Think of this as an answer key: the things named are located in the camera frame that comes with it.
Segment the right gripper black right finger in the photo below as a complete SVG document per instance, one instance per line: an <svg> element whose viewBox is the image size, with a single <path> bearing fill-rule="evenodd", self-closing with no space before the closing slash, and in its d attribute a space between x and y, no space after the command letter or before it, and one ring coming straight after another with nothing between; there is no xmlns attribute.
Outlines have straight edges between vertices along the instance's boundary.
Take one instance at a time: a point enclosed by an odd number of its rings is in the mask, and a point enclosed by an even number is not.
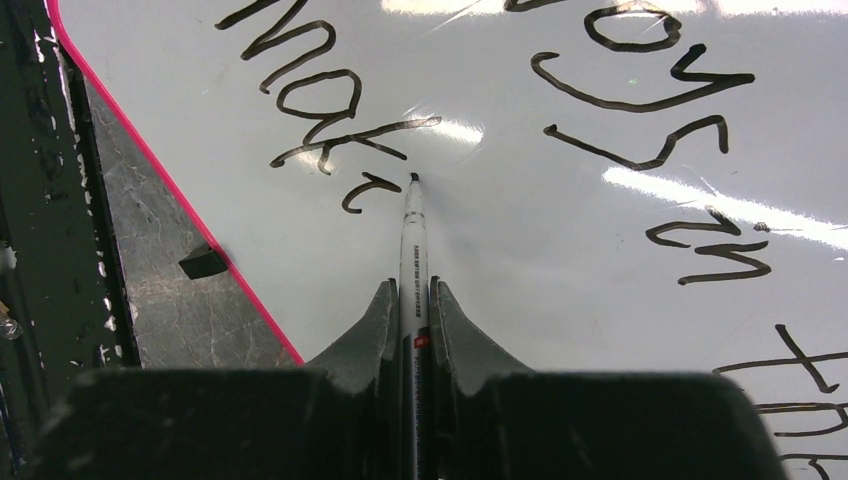
<svg viewBox="0 0 848 480"><path fill-rule="evenodd" d="M752 403L694 372L536 371L430 283L444 479L782 479Z"/></svg>

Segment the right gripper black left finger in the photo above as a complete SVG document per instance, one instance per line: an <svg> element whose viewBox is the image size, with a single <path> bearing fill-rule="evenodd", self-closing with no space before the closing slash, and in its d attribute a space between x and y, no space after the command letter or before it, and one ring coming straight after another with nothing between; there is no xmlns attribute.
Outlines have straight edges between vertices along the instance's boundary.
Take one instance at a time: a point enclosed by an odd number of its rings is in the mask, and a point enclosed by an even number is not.
<svg viewBox="0 0 848 480"><path fill-rule="evenodd" d="M398 294L301 367L98 370L54 407L27 479L395 479Z"/></svg>

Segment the whiteboard with pink frame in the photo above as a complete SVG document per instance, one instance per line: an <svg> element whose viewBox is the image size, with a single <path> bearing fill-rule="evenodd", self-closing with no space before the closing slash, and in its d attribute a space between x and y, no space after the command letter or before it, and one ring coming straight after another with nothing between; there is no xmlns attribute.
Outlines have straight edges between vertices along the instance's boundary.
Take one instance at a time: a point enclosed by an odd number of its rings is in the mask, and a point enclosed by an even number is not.
<svg viewBox="0 0 848 480"><path fill-rule="evenodd" d="M291 354L429 271L545 370L715 372L847 475L843 1L52 1Z"/></svg>

